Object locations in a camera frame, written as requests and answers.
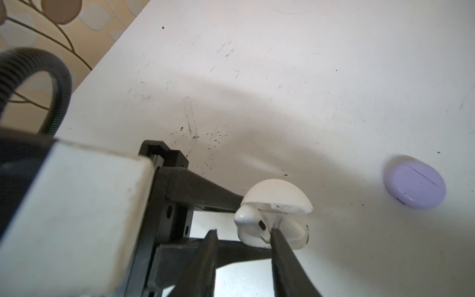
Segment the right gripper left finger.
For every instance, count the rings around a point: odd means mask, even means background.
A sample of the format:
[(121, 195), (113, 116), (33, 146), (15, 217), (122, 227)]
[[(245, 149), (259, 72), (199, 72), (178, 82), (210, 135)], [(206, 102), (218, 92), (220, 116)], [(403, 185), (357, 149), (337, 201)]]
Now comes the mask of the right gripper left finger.
[(210, 230), (191, 264), (180, 277), (169, 297), (212, 297), (215, 290), (218, 236)]

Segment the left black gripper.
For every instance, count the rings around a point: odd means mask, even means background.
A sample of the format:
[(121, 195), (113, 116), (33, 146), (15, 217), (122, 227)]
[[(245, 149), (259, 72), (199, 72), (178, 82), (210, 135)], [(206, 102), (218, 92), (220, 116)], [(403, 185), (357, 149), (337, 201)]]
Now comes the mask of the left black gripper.
[(163, 141), (144, 141), (139, 155), (152, 160), (154, 176), (122, 296), (155, 297), (175, 286), (171, 297), (212, 297), (220, 267), (271, 258), (269, 249), (239, 241), (188, 238), (167, 243), (184, 236), (189, 211), (177, 203), (235, 213), (243, 197), (186, 169), (185, 155)]

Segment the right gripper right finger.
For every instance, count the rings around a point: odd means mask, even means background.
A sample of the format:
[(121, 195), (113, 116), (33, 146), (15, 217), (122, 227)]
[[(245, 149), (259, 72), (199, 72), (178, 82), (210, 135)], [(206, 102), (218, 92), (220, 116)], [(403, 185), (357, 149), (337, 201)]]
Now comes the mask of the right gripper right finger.
[(279, 229), (270, 232), (276, 297), (321, 297)]

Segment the white earbud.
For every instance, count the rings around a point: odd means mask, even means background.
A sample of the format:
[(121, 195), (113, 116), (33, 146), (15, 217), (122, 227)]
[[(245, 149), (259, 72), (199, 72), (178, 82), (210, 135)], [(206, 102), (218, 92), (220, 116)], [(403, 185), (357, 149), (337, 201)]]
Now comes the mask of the white earbud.
[(234, 222), (238, 237), (245, 245), (264, 247), (270, 243), (269, 228), (256, 206), (243, 204), (235, 213)]

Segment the white earbud charging case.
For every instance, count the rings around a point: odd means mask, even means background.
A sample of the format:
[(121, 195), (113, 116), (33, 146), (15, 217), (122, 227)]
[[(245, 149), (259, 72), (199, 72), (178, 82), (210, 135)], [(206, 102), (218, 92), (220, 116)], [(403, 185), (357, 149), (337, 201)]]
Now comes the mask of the white earbud charging case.
[[(243, 204), (256, 206), (269, 231), (279, 229), (293, 250), (303, 249), (309, 241), (305, 215), (314, 207), (307, 195), (294, 184), (282, 179), (267, 179), (254, 185), (244, 195)], [(270, 248), (270, 243), (261, 248)]]

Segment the purple earbud charging case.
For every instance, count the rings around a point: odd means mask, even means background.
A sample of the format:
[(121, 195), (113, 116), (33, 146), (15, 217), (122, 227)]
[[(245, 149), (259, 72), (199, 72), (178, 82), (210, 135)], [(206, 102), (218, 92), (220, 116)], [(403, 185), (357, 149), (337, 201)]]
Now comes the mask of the purple earbud charging case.
[(419, 160), (404, 160), (389, 166), (383, 181), (390, 196), (411, 209), (433, 209), (447, 195), (440, 173)]

